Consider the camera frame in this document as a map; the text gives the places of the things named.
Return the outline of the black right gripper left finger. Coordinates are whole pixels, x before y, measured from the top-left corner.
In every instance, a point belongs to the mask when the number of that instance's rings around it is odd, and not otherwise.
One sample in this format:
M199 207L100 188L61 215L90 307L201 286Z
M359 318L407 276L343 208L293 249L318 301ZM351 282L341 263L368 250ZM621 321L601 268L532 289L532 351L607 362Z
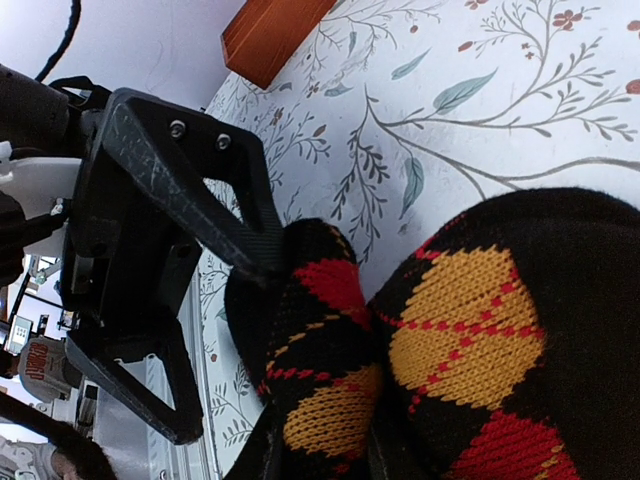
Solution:
M224 480L282 479L283 422L269 403Z

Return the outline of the black red orange argyle sock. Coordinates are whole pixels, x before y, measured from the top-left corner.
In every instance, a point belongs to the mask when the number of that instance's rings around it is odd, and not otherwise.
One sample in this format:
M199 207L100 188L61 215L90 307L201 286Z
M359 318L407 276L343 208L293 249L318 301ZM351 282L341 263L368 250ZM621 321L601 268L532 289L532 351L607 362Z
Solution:
M232 272L229 330L283 422L282 479L371 479L387 399L443 479L639 475L639 212L579 188L485 200L371 299L319 219L284 231L283 279Z

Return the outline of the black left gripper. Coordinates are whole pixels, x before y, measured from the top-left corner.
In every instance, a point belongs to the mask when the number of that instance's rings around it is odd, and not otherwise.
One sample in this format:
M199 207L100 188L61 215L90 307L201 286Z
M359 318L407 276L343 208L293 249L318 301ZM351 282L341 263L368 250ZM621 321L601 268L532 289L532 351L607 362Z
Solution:
M71 199L62 300L79 312L80 326L67 335L67 358L172 444L194 443L204 413L176 317L200 247L186 232L260 285L284 273L284 228L263 143L128 88L110 95L103 116L92 109L79 120L85 156ZM172 405L124 368L150 355L164 367Z

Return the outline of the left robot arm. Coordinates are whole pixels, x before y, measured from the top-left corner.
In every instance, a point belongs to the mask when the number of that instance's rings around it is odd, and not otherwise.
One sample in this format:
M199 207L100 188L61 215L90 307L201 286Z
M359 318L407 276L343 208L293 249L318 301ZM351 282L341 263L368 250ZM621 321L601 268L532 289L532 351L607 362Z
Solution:
M55 256L89 380L176 445L204 413L178 313L204 250L265 286L283 228L253 133L85 77L1 71L4 251Z

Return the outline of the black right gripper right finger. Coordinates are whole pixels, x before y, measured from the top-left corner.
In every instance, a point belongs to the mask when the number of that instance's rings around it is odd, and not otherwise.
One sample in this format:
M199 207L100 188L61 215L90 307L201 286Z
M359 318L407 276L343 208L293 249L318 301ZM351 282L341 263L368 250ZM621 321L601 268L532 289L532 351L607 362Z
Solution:
M429 466L426 458L418 455L410 443L410 436L401 425L390 402L382 399L376 406L371 423L367 460L371 479L382 480L436 480L443 473Z

